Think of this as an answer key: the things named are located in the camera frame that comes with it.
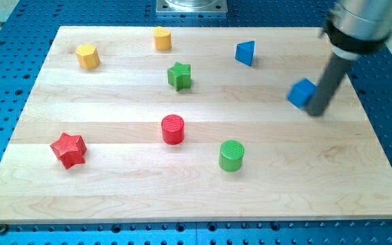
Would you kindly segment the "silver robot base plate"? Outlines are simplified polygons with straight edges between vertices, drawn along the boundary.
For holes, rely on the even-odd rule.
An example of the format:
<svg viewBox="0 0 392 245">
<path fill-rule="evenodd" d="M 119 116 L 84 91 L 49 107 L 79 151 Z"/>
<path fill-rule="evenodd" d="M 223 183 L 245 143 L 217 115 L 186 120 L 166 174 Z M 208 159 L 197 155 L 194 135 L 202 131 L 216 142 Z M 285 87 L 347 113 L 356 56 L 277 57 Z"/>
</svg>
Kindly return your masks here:
<svg viewBox="0 0 392 245">
<path fill-rule="evenodd" d="M 227 0 L 156 0 L 156 12 L 177 13 L 220 13 L 228 12 Z"/>
</svg>

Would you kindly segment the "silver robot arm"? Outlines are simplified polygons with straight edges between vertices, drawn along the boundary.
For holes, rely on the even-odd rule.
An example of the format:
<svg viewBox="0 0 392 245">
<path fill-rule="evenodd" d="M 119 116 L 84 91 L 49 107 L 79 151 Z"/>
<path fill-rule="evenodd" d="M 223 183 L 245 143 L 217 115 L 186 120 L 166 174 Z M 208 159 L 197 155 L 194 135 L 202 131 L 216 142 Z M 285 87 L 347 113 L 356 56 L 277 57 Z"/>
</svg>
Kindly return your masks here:
<svg viewBox="0 0 392 245">
<path fill-rule="evenodd" d="M 364 55 L 379 52 L 392 35 L 392 0 L 339 0 L 328 11 L 321 33 L 332 56 L 305 106 L 311 116 L 325 113 L 344 76 Z"/>
</svg>

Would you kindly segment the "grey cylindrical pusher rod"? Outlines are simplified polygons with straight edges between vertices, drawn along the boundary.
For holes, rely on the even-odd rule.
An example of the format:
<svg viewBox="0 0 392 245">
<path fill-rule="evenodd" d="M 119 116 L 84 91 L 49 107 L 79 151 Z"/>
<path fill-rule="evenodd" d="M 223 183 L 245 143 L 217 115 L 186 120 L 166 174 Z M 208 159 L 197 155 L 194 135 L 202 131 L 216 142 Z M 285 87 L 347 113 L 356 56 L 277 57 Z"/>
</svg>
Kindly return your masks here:
<svg viewBox="0 0 392 245">
<path fill-rule="evenodd" d="M 340 86 L 353 61 L 332 54 L 321 76 L 316 91 L 306 105 L 305 111 L 311 116 L 322 116 Z"/>
</svg>

